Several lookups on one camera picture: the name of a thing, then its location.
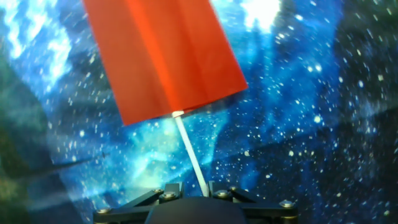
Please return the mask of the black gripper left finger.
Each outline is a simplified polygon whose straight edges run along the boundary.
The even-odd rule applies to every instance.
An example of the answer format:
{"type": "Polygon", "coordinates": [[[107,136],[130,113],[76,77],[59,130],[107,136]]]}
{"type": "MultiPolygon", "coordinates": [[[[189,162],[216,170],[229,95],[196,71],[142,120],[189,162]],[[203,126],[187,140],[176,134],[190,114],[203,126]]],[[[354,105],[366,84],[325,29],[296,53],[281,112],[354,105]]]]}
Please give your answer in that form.
{"type": "Polygon", "coordinates": [[[166,184],[150,190],[120,207],[101,208],[93,212],[95,224],[145,223],[150,211],[158,205],[183,198],[183,183],[166,184]]]}

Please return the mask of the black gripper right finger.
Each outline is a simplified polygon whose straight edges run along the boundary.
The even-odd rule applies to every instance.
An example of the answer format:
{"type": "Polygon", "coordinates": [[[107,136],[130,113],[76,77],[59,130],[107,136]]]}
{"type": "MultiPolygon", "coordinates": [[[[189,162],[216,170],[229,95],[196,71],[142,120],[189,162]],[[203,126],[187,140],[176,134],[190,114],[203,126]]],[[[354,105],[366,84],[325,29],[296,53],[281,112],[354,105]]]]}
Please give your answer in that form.
{"type": "Polygon", "coordinates": [[[237,186],[214,180],[208,182],[209,197],[237,205],[247,223],[298,224],[298,208],[289,201],[267,202],[237,186]]]}

